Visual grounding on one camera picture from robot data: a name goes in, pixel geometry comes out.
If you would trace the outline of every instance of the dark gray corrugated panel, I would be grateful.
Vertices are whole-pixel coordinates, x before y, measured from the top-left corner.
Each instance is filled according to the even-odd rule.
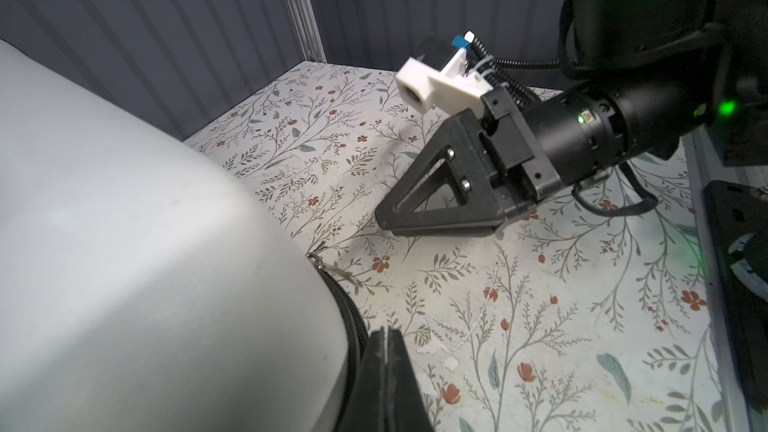
[[[450,40],[474,31],[497,55],[557,57],[562,0],[312,0],[329,62],[397,70],[428,34]],[[523,82],[571,84],[559,72],[518,72]]]
[[[179,139],[302,60],[284,0],[0,0],[0,38]]]

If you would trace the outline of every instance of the table surface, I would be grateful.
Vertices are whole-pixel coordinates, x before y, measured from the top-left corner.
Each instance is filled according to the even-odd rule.
[[[370,328],[400,329],[436,430],[725,430],[682,148],[633,160],[660,197],[641,217],[563,191],[495,237],[383,232],[374,208],[445,117],[393,72],[302,62],[186,143],[351,273]],[[587,197],[635,196],[614,173]]]

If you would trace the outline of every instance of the red flower print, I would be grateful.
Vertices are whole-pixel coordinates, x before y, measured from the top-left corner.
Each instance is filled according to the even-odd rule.
[[[448,405],[456,405],[462,399],[462,394],[454,384],[448,384],[447,389],[442,389],[442,399]]]
[[[702,298],[699,298],[699,295],[694,291],[683,291],[683,302],[686,304],[690,304],[691,310],[701,310],[702,305],[706,305],[706,301]]]
[[[538,212],[538,209],[534,208],[533,211],[530,214],[528,214],[527,216],[523,217],[523,220],[538,219],[537,212]]]
[[[607,198],[603,199],[603,201],[600,202],[598,205],[602,207],[602,209],[605,211],[616,210],[617,208],[619,208],[619,206],[616,206],[615,204],[611,204],[610,200],[608,200]]]
[[[518,375],[526,382],[533,382],[536,380],[536,376],[533,375],[533,367],[525,362],[521,362],[518,366]]]
[[[603,245],[600,246],[600,253],[601,254],[606,254],[608,252],[616,252],[616,250],[614,249],[614,246],[611,245],[611,244],[613,244],[612,241],[610,241],[610,240],[601,240],[600,243],[603,244]]]
[[[373,258],[373,266],[371,266],[371,270],[377,271],[379,274],[384,272],[384,269],[389,268],[389,255],[383,255],[380,258],[374,257]]]
[[[485,290],[482,292],[482,294],[485,298],[488,298],[490,296],[490,298],[493,299],[494,302],[498,300],[498,291],[494,288],[486,287]]]

